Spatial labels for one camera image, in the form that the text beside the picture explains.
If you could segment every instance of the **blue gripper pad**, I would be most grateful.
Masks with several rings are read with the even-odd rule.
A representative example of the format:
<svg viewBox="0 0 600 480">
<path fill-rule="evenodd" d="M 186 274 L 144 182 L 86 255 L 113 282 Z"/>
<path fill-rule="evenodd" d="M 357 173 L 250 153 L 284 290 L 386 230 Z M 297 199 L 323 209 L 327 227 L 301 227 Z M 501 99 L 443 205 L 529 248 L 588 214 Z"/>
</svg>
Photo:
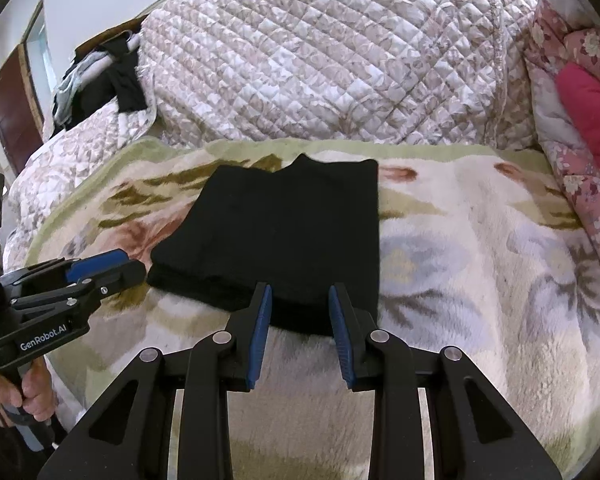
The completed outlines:
<svg viewBox="0 0 600 480">
<path fill-rule="evenodd" d="M 258 310 L 258 318 L 256 326 L 253 329 L 251 343 L 249 345 L 249 368 L 247 370 L 247 385 L 250 389 L 256 385 L 256 381 L 260 378 L 262 370 L 262 360 L 264 359 L 264 347 L 267 343 L 267 334 L 269 333 L 269 323 L 271 321 L 272 307 L 271 286 L 267 285 L 262 295 L 262 302 Z"/>
<path fill-rule="evenodd" d="M 129 257 L 122 249 L 115 249 L 107 253 L 97 254 L 75 262 L 65 273 L 69 283 L 78 283 L 80 280 L 93 276 L 103 270 L 118 266 L 129 261 Z"/>
<path fill-rule="evenodd" d="M 347 388 L 351 389 L 356 382 L 356 374 L 353 371 L 353 349 L 338 293 L 333 285 L 329 289 L 329 318 L 331 318 L 333 338 L 336 340 L 336 348 L 338 349 L 338 361 L 340 361 L 342 378 L 346 381 Z"/>
</svg>

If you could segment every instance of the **bedding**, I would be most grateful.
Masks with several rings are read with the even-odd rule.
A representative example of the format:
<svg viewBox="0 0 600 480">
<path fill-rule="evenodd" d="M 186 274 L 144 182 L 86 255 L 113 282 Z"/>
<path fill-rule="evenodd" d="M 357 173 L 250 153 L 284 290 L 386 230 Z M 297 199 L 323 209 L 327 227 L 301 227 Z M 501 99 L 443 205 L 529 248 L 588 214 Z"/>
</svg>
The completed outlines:
<svg viewBox="0 0 600 480">
<path fill-rule="evenodd" d="M 600 168 L 600 81 L 567 63 L 555 78 L 560 101 Z"/>
<path fill-rule="evenodd" d="M 4 272 L 22 267 L 29 244 L 45 218 L 103 162 L 151 128 L 156 118 L 153 77 L 139 70 L 148 108 L 118 113 L 114 98 L 87 120 L 49 140 L 34 153 L 9 190 L 8 200 L 18 218 L 2 251 Z M 45 129 L 53 131 L 53 119 Z"/>
<path fill-rule="evenodd" d="M 537 0 L 167 0 L 142 24 L 158 113 L 219 138 L 533 143 Z"/>
<path fill-rule="evenodd" d="M 219 164 L 273 171 L 299 153 L 378 160 L 379 325 L 417 348 L 464 349 L 572 478 L 600 444 L 600 261 L 534 150 L 141 139 L 51 213 L 27 263 L 122 248 L 150 266 Z M 188 348 L 227 319 L 146 285 L 110 298 L 87 335 L 48 356 L 63 423 L 142 348 Z M 229 410 L 237 479 L 366 478 L 373 395 L 346 390 L 331 338 L 272 328 L 260 382 Z M 430 451 L 426 463 L 432 478 Z"/>
<path fill-rule="evenodd" d="M 570 38 L 580 38 L 567 48 Z M 600 257 L 600 167 L 574 126 L 555 77 L 574 62 L 600 81 L 600 18 L 586 0 L 539 0 L 525 51 L 538 141 Z"/>
</svg>

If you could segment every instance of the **human hand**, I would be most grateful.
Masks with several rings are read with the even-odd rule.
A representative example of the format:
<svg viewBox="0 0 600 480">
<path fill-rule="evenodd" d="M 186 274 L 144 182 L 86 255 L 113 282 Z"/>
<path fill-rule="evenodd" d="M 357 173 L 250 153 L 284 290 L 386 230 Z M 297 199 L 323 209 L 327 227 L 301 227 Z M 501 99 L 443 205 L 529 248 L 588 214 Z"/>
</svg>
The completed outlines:
<svg viewBox="0 0 600 480">
<path fill-rule="evenodd" d="M 22 406 L 36 420 L 42 421 L 54 414 L 56 403 L 56 394 L 51 387 L 51 374 L 46 369 L 44 358 L 40 357 L 31 363 L 30 370 L 22 378 L 22 393 L 0 375 L 0 412 L 9 426 L 13 426 L 13 423 L 4 413 L 3 404 L 16 408 Z"/>
</svg>

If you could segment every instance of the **metal screw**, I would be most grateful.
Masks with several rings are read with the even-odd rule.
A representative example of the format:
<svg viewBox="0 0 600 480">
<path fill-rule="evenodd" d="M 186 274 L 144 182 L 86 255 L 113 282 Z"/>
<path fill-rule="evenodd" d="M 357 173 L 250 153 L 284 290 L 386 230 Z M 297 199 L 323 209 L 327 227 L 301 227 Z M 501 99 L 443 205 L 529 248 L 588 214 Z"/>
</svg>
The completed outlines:
<svg viewBox="0 0 600 480">
<path fill-rule="evenodd" d="M 371 333 L 371 341 L 375 341 L 376 343 L 386 343 L 389 341 L 389 334 L 384 330 L 374 330 Z"/>
<path fill-rule="evenodd" d="M 445 348 L 445 357 L 451 361 L 459 361 L 462 357 L 462 350 L 455 346 L 448 346 Z"/>
<path fill-rule="evenodd" d="M 220 332 L 216 332 L 214 334 L 214 343 L 223 345 L 231 341 L 231 334 L 226 332 L 225 330 L 221 330 Z"/>
<path fill-rule="evenodd" d="M 158 351 L 155 348 L 145 348 L 140 352 L 140 360 L 145 363 L 150 363 L 151 361 L 155 361 L 158 357 Z"/>
</svg>

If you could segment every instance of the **floral blanket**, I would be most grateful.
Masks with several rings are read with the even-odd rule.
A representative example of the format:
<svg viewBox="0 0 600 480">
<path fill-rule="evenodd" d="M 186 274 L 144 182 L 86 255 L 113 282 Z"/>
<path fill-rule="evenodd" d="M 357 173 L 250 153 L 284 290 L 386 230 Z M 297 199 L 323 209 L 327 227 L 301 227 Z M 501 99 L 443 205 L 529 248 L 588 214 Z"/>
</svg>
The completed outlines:
<svg viewBox="0 0 600 480">
<path fill-rule="evenodd" d="M 600 17 L 587 0 L 540 0 L 526 52 L 538 141 L 600 257 L 600 168 L 560 102 L 567 62 L 600 80 Z"/>
<path fill-rule="evenodd" d="M 573 477 L 600 443 L 600 262 L 539 152 L 291 139 L 176 150 L 142 139 L 51 214 L 27 263 L 122 248 L 150 266 L 219 164 L 275 171 L 302 152 L 378 160 L 379 325 L 417 348 L 464 349 Z M 142 348 L 188 348 L 227 319 L 146 285 L 110 298 L 87 335 L 48 356 L 64 423 Z M 229 398 L 235 477 L 366 478 L 373 405 L 346 389 L 333 340 L 270 330 L 256 389 Z M 426 464 L 432 478 L 430 454 Z"/>
</svg>

